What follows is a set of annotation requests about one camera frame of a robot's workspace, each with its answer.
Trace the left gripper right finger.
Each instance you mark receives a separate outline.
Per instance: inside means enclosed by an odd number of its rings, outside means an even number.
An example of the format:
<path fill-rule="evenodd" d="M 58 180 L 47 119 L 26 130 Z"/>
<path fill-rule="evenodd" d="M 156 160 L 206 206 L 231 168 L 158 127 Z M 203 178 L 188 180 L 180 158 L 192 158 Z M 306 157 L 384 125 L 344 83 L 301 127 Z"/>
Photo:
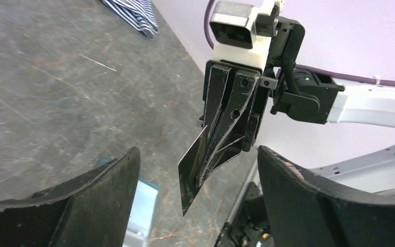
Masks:
<path fill-rule="evenodd" d="M 266 146 L 257 162 L 276 246 L 395 246 L 395 198 L 333 182 Z"/>

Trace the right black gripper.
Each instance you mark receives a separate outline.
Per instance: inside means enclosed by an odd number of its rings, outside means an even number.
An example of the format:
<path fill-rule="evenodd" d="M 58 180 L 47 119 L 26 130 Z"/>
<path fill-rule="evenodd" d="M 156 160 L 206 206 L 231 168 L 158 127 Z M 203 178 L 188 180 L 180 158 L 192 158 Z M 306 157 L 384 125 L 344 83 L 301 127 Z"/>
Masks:
<path fill-rule="evenodd" d="M 196 175 L 201 187 L 219 166 L 254 145 L 269 89 L 259 84 L 262 70 L 209 60 L 205 67 L 206 156 Z"/>

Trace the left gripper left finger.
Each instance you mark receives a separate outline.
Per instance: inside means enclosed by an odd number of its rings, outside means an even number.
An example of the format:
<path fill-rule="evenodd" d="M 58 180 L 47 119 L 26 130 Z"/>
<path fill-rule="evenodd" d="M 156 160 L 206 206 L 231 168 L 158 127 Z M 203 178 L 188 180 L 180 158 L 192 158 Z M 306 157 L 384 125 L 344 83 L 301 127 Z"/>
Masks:
<path fill-rule="evenodd" d="M 0 201 L 0 246 L 122 246 L 140 166 L 133 147 L 64 183 Z"/>

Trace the teal card holder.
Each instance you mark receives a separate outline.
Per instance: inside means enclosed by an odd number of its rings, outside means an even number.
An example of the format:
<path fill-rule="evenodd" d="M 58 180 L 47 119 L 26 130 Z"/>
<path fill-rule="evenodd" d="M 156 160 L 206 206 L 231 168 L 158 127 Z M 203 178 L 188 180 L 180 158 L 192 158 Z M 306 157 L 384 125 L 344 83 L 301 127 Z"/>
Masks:
<path fill-rule="evenodd" d="M 158 194 L 158 185 L 139 177 L 123 247 L 148 246 Z"/>

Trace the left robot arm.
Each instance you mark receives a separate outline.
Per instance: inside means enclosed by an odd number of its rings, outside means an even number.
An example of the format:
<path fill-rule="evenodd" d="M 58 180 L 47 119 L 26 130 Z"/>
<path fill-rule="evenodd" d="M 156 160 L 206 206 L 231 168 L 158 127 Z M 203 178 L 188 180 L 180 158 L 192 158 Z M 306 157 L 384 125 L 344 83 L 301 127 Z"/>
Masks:
<path fill-rule="evenodd" d="M 0 246 L 147 246 L 159 188 L 128 152 L 0 201 Z M 215 246 L 395 246 L 395 145 L 306 169 L 261 146 Z"/>

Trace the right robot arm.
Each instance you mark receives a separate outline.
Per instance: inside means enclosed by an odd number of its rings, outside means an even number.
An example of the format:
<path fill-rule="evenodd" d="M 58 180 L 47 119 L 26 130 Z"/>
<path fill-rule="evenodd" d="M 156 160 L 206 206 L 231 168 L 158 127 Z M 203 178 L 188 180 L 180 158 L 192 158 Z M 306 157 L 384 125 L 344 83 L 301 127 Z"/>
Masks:
<path fill-rule="evenodd" d="M 353 122 L 395 128 L 395 82 L 301 66 L 305 28 L 295 20 L 214 17 L 217 43 L 206 65 L 197 151 L 180 182 L 199 189 L 220 166 L 254 144 L 269 98 L 272 114 L 312 124 Z"/>

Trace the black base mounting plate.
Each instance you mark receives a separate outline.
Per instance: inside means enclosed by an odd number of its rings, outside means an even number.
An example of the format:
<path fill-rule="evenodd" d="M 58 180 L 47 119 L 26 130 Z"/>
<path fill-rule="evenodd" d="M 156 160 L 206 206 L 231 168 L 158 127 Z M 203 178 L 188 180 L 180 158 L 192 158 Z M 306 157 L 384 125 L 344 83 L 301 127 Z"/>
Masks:
<path fill-rule="evenodd" d="M 214 245 L 274 246 L 263 195 L 254 182 L 243 189 Z"/>

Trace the blue striped cloth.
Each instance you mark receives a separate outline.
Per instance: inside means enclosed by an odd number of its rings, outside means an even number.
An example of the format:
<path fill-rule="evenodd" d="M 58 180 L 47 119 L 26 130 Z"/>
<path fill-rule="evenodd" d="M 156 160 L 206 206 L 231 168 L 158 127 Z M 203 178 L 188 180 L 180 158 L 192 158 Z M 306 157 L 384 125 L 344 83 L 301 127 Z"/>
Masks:
<path fill-rule="evenodd" d="M 159 33 L 150 0 L 102 0 L 102 3 L 147 39 Z"/>

